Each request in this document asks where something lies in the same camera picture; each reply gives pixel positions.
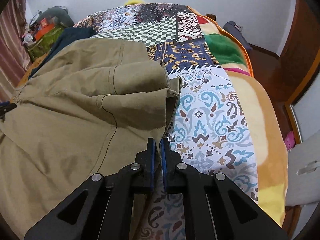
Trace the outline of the khaki olive pants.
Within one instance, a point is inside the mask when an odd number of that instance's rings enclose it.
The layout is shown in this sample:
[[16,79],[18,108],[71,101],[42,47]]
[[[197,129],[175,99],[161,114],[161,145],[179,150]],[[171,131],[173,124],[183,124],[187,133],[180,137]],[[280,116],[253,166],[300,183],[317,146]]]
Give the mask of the khaki olive pants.
[[17,92],[1,120],[1,224],[19,239],[95,173],[167,132],[181,90],[143,43],[77,40]]

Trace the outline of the striped pink curtain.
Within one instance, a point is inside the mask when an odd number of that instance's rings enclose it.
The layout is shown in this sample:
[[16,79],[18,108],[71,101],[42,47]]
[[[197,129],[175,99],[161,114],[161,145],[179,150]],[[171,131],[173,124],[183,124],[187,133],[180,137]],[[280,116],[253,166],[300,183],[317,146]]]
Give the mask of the striped pink curtain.
[[26,0],[9,0],[1,12],[1,102],[8,101],[31,66],[22,44],[25,33]]

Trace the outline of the green fabric storage bag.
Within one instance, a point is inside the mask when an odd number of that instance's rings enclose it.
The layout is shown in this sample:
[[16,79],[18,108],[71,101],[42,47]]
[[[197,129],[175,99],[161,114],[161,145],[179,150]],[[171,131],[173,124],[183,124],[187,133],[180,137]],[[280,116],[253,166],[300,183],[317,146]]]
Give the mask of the green fabric storage bag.
[[55,26],[48,33],[44,34],[38,41],[26,46],[31,61],[34,62],[39,57],[48,53],[64,29],[65,28],[61,25]]

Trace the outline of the patchwork patterned bedsheet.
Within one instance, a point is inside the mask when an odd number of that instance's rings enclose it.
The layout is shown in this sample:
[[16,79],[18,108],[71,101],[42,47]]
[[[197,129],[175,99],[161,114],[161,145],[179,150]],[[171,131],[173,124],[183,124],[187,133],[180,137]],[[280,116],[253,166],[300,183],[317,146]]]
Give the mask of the patchwork patterned bedsheet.
[[171,149],[201,173],[224,173],[257,201],[257,163],[245,115],[200,22],[185,5],[145,3],[95,12],[77,26],[93,28],[98,38],[144,43],[151,60],[163,64],[170,78],[180,78],[167,132]]

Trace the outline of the orange box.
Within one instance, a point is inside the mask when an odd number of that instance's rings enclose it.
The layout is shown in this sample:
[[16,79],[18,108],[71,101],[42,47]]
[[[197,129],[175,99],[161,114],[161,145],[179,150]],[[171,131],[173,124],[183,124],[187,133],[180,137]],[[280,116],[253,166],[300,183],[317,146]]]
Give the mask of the orange box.
[[41,30],[39,30],[36,34],[35,34],[35,39],[39,40],[43,35],[45,35],[46,33],[50,32],[52,29],[55,28],[55,24],[49,24],[46,27],[42,28]]

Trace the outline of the folded dark navy pants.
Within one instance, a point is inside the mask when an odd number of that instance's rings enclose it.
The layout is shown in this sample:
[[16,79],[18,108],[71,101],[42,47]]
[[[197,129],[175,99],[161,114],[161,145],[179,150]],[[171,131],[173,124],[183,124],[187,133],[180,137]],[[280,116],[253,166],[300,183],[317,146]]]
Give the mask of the folded dark navy pants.
[[93,29],[93,27],[87,28],[66,28],[59,36],[57,41],[53,44],[52,48],[50,49],[48,55],[44,58],[44,60],[39,64],[38,67],[34,68],[28,79],[31,79],[35,73],[42,68],[44,64],[50,61],[59,51],[61,51],[66,46],[70,45],[74,41],[90,38],[95,35],[97,32]]

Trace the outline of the grey plush toy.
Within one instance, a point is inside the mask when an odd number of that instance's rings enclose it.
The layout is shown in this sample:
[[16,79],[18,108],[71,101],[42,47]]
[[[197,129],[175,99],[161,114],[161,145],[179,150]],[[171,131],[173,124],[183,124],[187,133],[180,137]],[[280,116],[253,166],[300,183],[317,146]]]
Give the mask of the grey plush toy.
[[67,28],[74,25],[73,20],[68,14],[68,9],[65,6],[53,6],[40,13],[36,20],[37,24],[40,24],[44,18],[47,23],[54,23],[55,25],[62,25]]

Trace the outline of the yellow orange fleece blanket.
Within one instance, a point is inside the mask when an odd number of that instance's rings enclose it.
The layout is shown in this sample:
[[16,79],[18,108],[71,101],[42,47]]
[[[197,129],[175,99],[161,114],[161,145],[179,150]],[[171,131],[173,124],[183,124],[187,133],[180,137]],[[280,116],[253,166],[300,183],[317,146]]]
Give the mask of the yellow orange fleece blanket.
[[258,204],[279,225],[285,218],[285,197],[288,186],[288,154],[271,100],[264,87],[254,78],[252,64],[244,46],[214,20],[192,12],[201,18],[205,34],[229,38],[241,51],[244,64],[227,63],[223,69],[231,78],[244,111],[253,140],[258,166]]

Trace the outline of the yellow round object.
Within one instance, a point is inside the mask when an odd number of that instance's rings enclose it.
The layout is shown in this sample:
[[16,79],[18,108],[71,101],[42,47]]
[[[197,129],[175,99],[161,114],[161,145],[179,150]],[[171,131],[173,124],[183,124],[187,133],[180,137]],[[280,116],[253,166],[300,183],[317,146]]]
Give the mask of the yellow round object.
[[145,3],[145,1],[144,0],[128,0],[125,2],[125,5],[135,5],[140,3]]

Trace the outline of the brown wooden door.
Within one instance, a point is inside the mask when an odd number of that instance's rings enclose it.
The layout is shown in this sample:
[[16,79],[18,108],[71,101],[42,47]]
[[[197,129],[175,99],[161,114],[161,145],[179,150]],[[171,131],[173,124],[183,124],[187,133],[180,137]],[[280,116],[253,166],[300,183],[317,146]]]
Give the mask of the brown wooden door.
[[279,58],[276,98],[296,102],[319,69],[319,22],[305,0],[296,0],[291,29]]

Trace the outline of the dark bag by wall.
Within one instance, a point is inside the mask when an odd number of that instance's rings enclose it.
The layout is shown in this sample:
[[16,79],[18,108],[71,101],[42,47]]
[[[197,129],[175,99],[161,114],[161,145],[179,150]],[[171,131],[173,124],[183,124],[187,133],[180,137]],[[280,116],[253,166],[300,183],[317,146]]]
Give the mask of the dark bag by wall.
[[244,38],[241,28],[234,22],[234,21],[228,21],[224,24],[223,29],[233,35],[245,48],[245,50],[250,53],[252,51],[252,47],[247,42],[247,40]]

